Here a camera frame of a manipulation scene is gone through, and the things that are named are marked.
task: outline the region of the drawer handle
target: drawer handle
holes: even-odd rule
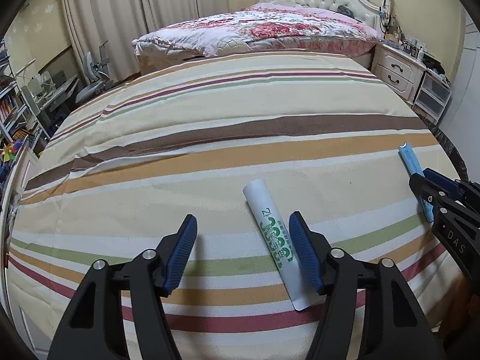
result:
[[[390,78],[390,81],[392,81],[394,84],[399,84],[399,83],[400,83],[399,80],[393,81],[393,80],[392,80],[392,76],[390,76],[390,74],[388,75],[388,78]]]
[[[403,73],[403,69],[400,67],[399,64],[392,64],[392,67],[393,67],[393,68],[394,68],[395,66],[400,69],[400,73]]]

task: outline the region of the toothpaste tube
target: toothpaste tube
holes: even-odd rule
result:
[[[243,194],[260,227],[295,310],[304,310],[318,303],[321,298],[302,275],[289,232],[265,180],[251,181],[243,189]]]
[[[413,151],[412,146],[407,142],[403,145],[399,146],[398,151],[402,156],[403,162],[406,165],[406,168],[409,170],[409,173],[412,175],[414,173],[419,173],[420,175],[424,176],[422,167],[420,166],[420,162]],[[434,213],[433,213],[433,205],[426,202],[425,200],[421,200],[423,205],[423,212],[425,212],[425,217],[428,222],[434,221]]]

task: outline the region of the pink floral blanket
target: pink floral blanket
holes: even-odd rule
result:
[[[377,31],[326,9],[259,3],[239,12],[172,24],[133,41],[142,50],[202,56],[268,49],[303,48],[360,56],[379,41]]]

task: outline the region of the blue tube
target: blue tube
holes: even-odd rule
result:
[[[409,170],[409,173],[412,175],[414,173],[419,173],[420,175],[423,176],[423,171],[422,167],[420,166],[420,162],[413,151],[412,146],[407,142],[404,143],[403,145],[399,146],[398,151],[400,152],[400,155],[402,156],[403,162],[405,163],[407,169]],[[434,207],[426,202],[425,200],[422,199],[422,205],[423,205],[423,211],[425,212],[425,217],[428,222],[433,222],[434,221],[434,213],[433,209]]]

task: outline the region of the metal screw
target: metal screw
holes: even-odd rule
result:
[[[392,268],[395,263],[393,262],[392,259],[382,259],[382,265],[386,268]]]
[[[332,249],[330,251],[330,254],[332,257],[335,257],[336,259],[341,259],[343,256],[345,256],[345,252],[342,249]]]
[[[97,269],[98,271],[100,269],[103,269],[104,266],[105,266],[105,261],[103,261],[102,259],[98,259],[93,263],[93,269]]]
[[[153,249],[147,249],[142,253],[142,257],[146,260],[151,260],[157,255],[157,252]]]

